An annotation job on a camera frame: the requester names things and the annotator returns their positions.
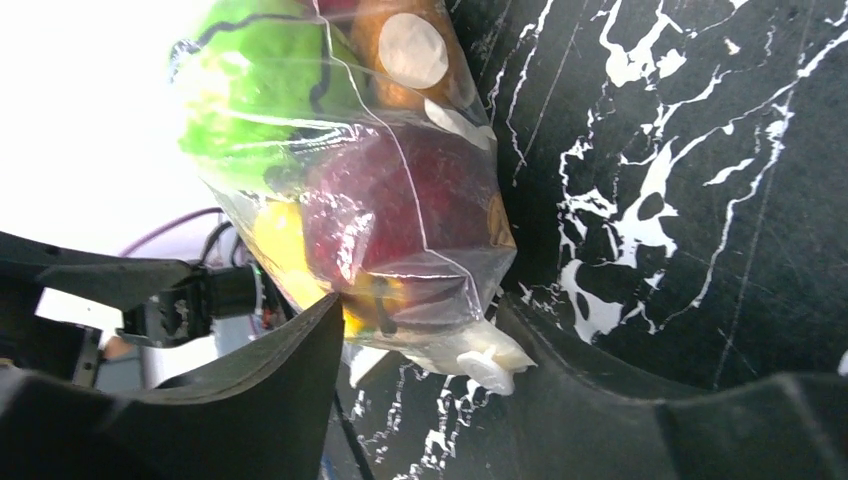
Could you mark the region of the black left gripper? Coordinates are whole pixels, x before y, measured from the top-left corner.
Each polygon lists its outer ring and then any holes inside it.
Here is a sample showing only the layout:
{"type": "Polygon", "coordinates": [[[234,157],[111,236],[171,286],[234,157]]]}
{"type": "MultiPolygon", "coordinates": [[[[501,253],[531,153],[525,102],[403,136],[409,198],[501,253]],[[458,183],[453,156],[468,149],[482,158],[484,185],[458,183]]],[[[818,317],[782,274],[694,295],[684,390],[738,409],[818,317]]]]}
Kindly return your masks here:
{"type": "Polygon", "coordinates": [[[1,289],[37,296],[46,288],[121,311],[133,308],[123,314],[119,338],[175,348],[210,335],[215,320],[261,313],[265,272],[251,263],[192,269],[180,260],[94,254],[3,232],[1,289]]]}

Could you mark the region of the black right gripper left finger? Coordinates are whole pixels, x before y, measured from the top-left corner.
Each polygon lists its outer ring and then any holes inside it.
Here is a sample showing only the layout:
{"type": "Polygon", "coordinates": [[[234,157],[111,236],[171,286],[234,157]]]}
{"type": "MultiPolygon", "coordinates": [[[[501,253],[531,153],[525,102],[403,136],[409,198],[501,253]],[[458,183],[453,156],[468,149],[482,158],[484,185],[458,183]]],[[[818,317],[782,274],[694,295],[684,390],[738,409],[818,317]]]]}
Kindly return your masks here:
{"type": "Polygon", "coordinates": [[[315,479],[343,336],[329,295],[161,388],[109,394],[1,373],[5,479],[315,479]]]}

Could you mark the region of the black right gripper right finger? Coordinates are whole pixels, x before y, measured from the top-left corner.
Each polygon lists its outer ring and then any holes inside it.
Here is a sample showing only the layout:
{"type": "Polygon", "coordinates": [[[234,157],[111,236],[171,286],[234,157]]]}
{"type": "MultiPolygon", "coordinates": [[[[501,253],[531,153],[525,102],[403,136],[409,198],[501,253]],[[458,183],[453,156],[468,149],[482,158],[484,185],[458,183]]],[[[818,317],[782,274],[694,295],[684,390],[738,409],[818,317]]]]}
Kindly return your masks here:
{"type": "Polygon", "coordinates": [[[505,401],[523,479],[843,479],[847,382],[781,373],[719,392],[627,364],[512,296],[497,324],[535,360],[505,401]]]}

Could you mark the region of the clear zip top bag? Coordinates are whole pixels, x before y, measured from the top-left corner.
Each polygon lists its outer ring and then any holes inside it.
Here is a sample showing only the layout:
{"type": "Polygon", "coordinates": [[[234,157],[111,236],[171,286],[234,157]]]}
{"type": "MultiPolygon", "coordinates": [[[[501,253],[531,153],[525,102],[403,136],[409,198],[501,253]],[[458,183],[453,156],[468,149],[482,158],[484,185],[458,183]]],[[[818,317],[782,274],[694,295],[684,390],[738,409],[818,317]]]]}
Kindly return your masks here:
{"type": "Polygon", "coordinates": [[[442,1],[212,1],[173,45],[176,142],[287,300],[344,338],[508,396],[486,317],[517,253],[442,1]]]}

